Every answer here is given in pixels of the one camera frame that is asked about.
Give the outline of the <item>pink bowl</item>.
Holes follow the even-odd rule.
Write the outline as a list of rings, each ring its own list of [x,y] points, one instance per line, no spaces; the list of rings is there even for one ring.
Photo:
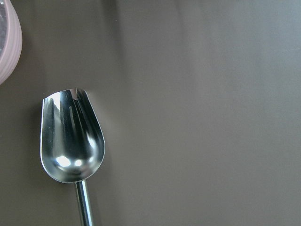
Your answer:
[[[0,82],[14,71],[22,50],[22,30],[17,13],[9,0],[0,2]]]

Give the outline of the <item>steel ice scoop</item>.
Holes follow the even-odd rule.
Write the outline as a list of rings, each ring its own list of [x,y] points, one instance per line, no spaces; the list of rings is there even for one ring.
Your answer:
[[[67,89],[43,99],[40,159],[54,180],[74,184],[81,224],[94,225],[86,179],[100,168],[105,140],[89,97],[83,89]]]

